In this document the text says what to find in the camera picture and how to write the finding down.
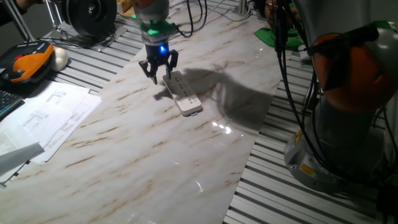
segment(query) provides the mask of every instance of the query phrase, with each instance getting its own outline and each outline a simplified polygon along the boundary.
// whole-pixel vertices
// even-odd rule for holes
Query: marble table
[[[141,50],[47,164],[0,190],[0,223],[221,223],[280,82],[261,27],[222,17],[170,41],[203,104],[196,116],[146,78]]]

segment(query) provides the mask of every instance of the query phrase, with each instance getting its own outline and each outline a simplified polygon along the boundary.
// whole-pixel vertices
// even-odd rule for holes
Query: metal grating floor
[[[97,94],[144,47],[138,25],[121,16],[117,16],[116,23],[127,28],[127,32],[109,47],[102,52],[83,48],[66,49],[70,63],[61,72],[53,72],[47,78],[87,87],[90,93]]]
[[[287,66],[289,87],[301,111],[312,66],[302,64],[297,52]],[[377,126],[384,129],[384,122]],[[284,147],[298,130],[281,81],[224,223],[375,223],[376,189],[363,189],[359,195],[330,195],[309,189],[292,177],[285,166]]]

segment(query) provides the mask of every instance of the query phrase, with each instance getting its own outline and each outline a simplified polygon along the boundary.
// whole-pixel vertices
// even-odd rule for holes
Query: power outlet socket
[[[184,116],[195,115],[202,110],[201,102],[188,84],[180,71],[171,73],[172,79],[167,75],[163,76],[163,81],[173,97],[175,104]]]

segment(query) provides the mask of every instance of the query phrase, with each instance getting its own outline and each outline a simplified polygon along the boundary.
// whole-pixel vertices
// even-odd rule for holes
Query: paper document
[[[32,94],[33,97],[26,99],[25,102],[31,100],[43,101],[69,112],[73,112],[79,106],[90,90],[89,88],[51,81],[43,83],[42,86],[44,87],[36,90]]]
[[[3,121],[18,121],[45,147],[55,133],[72,117],[72,112],[50,103],[30,100]]]
[[[44,153],[31,159],[38,165],[47,162],[67,140],[72,132],[83,122],[91,112],[102,102],[101,97],[87,95],[80,105],[74,110],[73,116],[60,128],[51,141],[44,148]]]
[[[5,119],[0,123],[0,157],[23,147],[31,146],[36,142],[35,137],[18,121]],[[12,177],[29,159],[7,172],[1,172],[3,175],[0,176],[0,182],[5,182]]]

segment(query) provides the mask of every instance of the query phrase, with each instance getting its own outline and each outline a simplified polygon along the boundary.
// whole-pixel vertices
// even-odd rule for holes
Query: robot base
[[[311,128],[307,128],[307,134],[317,147]],[[322,147],[328,155],[332,155],[329,158],[340,169],[347,170],[349,175],[369,177],[382,158],[383,140],[383,132],[371,128],[359,147],[337,149],[327,144],[322,144]],[[323,168],[312,155],[301,131],[287,143],[284,158],[294,178],[313,190],[326,193],[355,192],[362,187],[340,179]]]
[[[102,35],[100,37],[96,37],[95,38],[96,40],[94,40],[92,37],[84,37],[84,36],[78,34],[72,26],[63,22],[63,23],[61,23],[61,25],[59,25],[59,29],[54,29],[52,31],[52,38],[66,40],[66,41],[75,43],[76,45],[79,45],[80,47],[86,47],[91,50],[101,52],[107,46],[112,44],[117,38],[122,36],[126,31],[127,31],[127,28],[125,28],[123,26],[115,26],[113,35],[109,35],[108,33],[105,33],[104,35]],[[64,44],[60,40],[55,40],[54,42],[55,43],[59,42],[60,44]]]

